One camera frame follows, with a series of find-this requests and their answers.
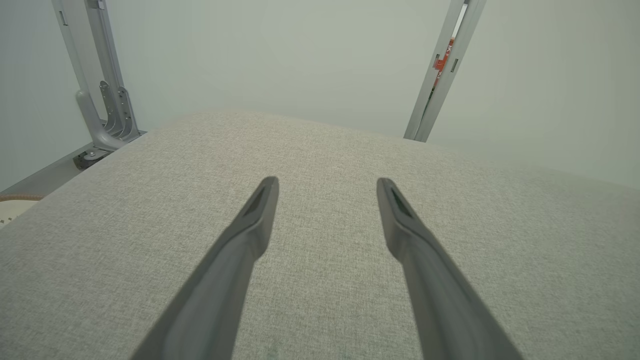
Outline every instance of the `gray fabric surface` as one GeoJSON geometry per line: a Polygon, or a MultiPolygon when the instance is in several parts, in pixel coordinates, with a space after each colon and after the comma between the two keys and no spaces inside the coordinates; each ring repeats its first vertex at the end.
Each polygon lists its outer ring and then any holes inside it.
{"type": "Polygon", "coordinates": [[[0,359],[126,358],[265,176],[236,359],[418,359],[392,178],[528,359],[640,356],[640,192],[258,113],[152,131],[0,231],[0,359]]]}

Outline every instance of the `light gray wall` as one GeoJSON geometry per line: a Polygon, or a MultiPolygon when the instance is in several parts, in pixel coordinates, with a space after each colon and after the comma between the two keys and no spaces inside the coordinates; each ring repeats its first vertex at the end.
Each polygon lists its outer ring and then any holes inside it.
{"type": "Polygon", "coordinates": [[[50,0],[0,3],[0,190],[91,142],[50,0]]]}
{"type": "Polygon", "coordinates": [[[449,0],[108,3],[141,129],[215,108],[402,137],[449,0]]]}
{"type": "Polygon", "coordinates": [[[640,188],[638,15],[487,0],[428,142],[640,188]]]}

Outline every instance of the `metal frame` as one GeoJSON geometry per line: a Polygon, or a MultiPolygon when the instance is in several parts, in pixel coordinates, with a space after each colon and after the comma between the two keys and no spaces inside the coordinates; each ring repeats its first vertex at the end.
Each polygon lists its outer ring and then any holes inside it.
{"type": "Polygon", "coordinates": [[[462,10],[462,6],[465,0],[452,0],[449,6],[449,11],[445,18],[445,22],[442,25],[440,37],[438,37],[438,43],[436,49],[433,51],[431,62],[429,63],[429,69],[424,77],[422,88],[420,88],[420,94],[413,108],[413,113],[409,120],[409,125],[404,133],[405,139],[417,140],[426,142],[433,124],[435,124],[436,118],[440,113],[440,109],[444,103],[444,99],[447,97],[447,93],[453,83],[456,73],[459,71],[462,59],[467,51],[471,36],[476,30],[476,25],[482,14],[484,4],[486,0],[469,0],[467,11],[456,35],[456,40],[451,53],[449,54],[449,61],[445,64],[445,68],[442,71],[440,80],[438,80],[438,86],[433,92],[431,100],[429,95],[433,88],[433,83],[438,75],[438,70],[434,69],[433,65],[436,62],[436,56],[440,54],[443,56],[446,52],[447,46],[453,34],[453,29],[458,21],[458,16],[462,10]]]}
{"type": "Polygon", "coordinates": [[[109,113],[107,121],[102,121],[98,116],[89,92],[89,85],[84,76],[73,36],[69,30],[70,24],[68,19],[65,18],[62,2],[61,0],[51,0],[51,2],[80,86],[80,90],[76,93],[76,101],[93,140],[93,145],[98,149],[115,151],[126,145],[127,142],[139,137],[141,132],[138,130],[133,116],[129,93],[123,87],[122,74],[120,73],[120,66],[115,52],[106,4],[104,0],[85,1],[102,73],[105,80],[111,84],[104,88],[101,87],[101,90],[103,90],[101,95],[107,109],[109,110],[109,106],[111,106],[111,109],[115,110],[109,113]]]}

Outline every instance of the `metal bracket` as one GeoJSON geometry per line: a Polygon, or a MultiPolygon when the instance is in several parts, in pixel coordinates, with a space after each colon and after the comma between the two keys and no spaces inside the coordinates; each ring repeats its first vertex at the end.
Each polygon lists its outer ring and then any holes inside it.
{"type": "Polygon", "coordinates": [[[86,151],[86,155],[84,155],[84,159],[87,160],[87,161],[98,160],[98,159],[101,159],[101,158],[105,157],[109,153],[110,153],[110,151],[97,149],[97,148],[94,147],[94,148],[88,149],[86,151]]]}
{"type": "Polygon", "coordinates": [[[82,112],[84,123],[89,129],[91,139],[93,139],[93,146],[98,149],[116,151],[126,145],[126,142],[114,138],[104,130],[88,90],[80,89],[76,94],[76,101],[80,106],[80,112],[82,112]]]}
{"type": "Polygon", "coordinates": [[[122,111],[122,118],[124,121],[124,129],[122,134],[118,137],[121,140],[128,141],[140,136],[138,127],[136,125],[136,118],[133,116],[133,108],[131,107],[131,99],[129,98],[129,92],[124,87],[118,87],[118,97],[120,99],[120,109],[122,111]]]}
{"type": "Polygon", "coordinates": [[[116,102],[113,99],[113,93],[106,81],[100,82],[100,92],[102,92],[102,100],[104,101],[104,107],[107,109],[107,123],[104,124],[104,129],[111,136],[118,137],[124,128],[122,121],[120,120],[120,114],[118,114],[118,108],[116,102]]]}

